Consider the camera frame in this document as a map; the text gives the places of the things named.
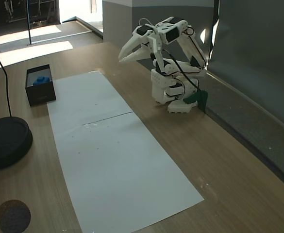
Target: wooden table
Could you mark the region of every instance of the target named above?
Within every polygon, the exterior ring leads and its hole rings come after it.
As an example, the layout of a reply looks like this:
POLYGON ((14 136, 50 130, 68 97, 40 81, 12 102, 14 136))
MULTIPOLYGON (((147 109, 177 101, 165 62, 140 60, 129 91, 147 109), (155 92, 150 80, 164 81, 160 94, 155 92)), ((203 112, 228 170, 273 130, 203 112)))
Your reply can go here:
MULTIPOLYGON (((151 97, 150 72, 138 63, 119 64, 118 53, 104 43, 7 67, 12 113, 28 122, 34 141, 19 163, 0 170, 0 204, 17 199, 28 205, 32 221, 26 232, 82 232, 47 106, 30 108, 25 93, 26 70, 50 64, 54 79, 102 72, 205 198, 139 233, 284 233, 284 184, 198 109, 168 114, 166 106, 158 106, 151 97)), ((4 87, 0 70, 0 117, 8 116, 4 87)))

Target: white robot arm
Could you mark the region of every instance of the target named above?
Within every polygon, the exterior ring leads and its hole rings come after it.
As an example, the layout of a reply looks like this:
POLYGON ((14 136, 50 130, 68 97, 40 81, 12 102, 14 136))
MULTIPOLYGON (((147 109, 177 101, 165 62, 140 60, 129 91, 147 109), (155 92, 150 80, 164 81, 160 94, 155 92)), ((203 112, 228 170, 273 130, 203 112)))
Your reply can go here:
POLYGON ((172 101, 168 106, 169 112, 188 113, 197 105, 196 102, 185 101, 197 92, 198 80, 195 77, 204 75, 206 67, 206 58, 194 36, 194 30, 187 21, 170 17, 155 26, 138 26, 119 54, 120 62, 153 60, 156 68, 151 71, 152 96, 161 104, 172 101), (180 44, 189 62, 163 58, 163 44, 174 41, 180 44))

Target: lamp base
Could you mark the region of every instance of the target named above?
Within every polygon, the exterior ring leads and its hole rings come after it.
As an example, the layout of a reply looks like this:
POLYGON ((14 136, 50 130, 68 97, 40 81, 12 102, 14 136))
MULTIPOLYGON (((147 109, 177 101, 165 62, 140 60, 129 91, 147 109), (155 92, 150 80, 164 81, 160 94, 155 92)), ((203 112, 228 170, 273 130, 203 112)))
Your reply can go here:
POLYGON ((32 132, 25 120, 18 117, 0 119, 0 169, 23 158, 32 146, 32 132))

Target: black box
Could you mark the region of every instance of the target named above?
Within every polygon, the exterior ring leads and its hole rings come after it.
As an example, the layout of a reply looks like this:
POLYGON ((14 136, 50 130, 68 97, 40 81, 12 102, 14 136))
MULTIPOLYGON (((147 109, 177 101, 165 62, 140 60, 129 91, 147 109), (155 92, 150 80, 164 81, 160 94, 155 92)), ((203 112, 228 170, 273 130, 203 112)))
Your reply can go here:
POLYGON ((28 69, 25 90, 30 106, 56 100, 50 66, 45 65, 28 69), (34 85, 38 77, 49 77, 49 82, 34 85))

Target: blue object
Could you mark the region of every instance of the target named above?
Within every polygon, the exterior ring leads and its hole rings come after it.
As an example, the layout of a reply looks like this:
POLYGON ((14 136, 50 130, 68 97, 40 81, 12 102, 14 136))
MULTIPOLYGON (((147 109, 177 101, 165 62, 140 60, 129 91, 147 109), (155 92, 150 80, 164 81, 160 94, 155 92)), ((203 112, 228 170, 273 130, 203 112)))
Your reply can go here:
POLYGON ((40 76, 36 79, 36 81, 33 83, 33 85, 40 85, 43 83, 48 83, 50 81, 49 77, 44 77, 44 76, 40 76))

